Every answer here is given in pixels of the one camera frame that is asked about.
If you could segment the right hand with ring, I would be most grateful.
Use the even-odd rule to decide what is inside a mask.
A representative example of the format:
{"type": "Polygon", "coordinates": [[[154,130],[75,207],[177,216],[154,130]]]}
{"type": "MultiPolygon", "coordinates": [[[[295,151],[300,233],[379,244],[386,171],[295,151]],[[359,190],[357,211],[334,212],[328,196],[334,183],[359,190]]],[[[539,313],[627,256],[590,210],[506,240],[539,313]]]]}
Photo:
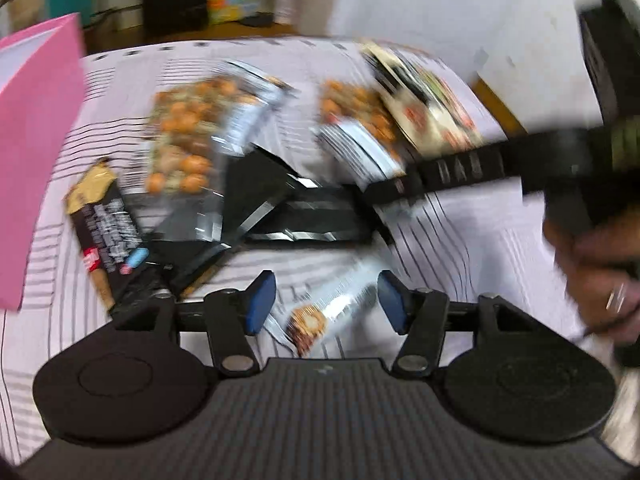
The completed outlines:
{"type": "Polygon", "coordinates": [[[547,219],[544,238],[566,278],[566,294],[575,301],[588,330],[611,327],[601,335],[618,344],[639,337],[639,281],[620,266],[639,260],[639,211],[627,211],[581,236],[571,236],[547,219]]]}

